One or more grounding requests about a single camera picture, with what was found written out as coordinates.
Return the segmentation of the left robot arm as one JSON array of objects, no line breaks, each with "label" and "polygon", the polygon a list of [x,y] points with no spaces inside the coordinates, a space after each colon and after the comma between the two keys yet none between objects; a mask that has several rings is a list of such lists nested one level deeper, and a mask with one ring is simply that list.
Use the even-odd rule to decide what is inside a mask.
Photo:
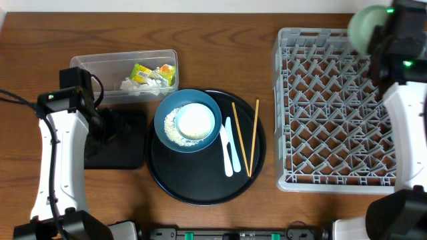
[{"label": "left robot arm", "polygon": [[39,118],[42,156],[39,188],[30,221],[16,226],[14,239],[139,239],[137,225],[107,226],[89,213],[85,156],[130,126],[111,110],[98,110],[97,76],[72,67],[59,72],[59,90],[40,94],[30,107]]}]

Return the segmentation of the yellow green snack wrapper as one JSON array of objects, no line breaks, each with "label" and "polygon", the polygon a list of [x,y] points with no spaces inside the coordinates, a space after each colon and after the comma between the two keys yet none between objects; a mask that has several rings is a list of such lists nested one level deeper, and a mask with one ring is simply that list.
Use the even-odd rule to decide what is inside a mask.
[{"label": "yellow green snack wrapper", "polygon": [[162,87],[171,87],[175,73],[176,68],[172,65],[164,64],[161,67],[151,70],[136,63],[129,78],[140,84],[148,84],[149,82],[155,81]]}]

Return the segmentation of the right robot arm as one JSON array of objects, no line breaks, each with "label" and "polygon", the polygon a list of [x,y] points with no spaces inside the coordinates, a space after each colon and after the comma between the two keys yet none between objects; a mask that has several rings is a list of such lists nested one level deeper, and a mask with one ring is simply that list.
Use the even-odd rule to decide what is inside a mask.
[{"label": "right robot arm", "polygon": [[396,157],[394,192],[366,214],[332,223],[325,239],[426,238],[426,2],[369,6],[348,24],[348,39],[370,56],[369,77],[388,112]]}]

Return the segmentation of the white tissue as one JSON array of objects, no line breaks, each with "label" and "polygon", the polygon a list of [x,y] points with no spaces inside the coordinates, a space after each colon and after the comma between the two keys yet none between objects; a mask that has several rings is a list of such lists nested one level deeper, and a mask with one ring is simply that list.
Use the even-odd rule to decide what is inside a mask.
[{"label": "white tissue", "polygon": [[151,93],[154,95],[159,95],[159,88],[163,87],[163,81],[159,79],[148,78],[146,83],[138,83],[135,80],[127,77],[125,81],[121,82],[120,89],[122,91],[129,91],[129,95],[141,95],[142,93]]}]

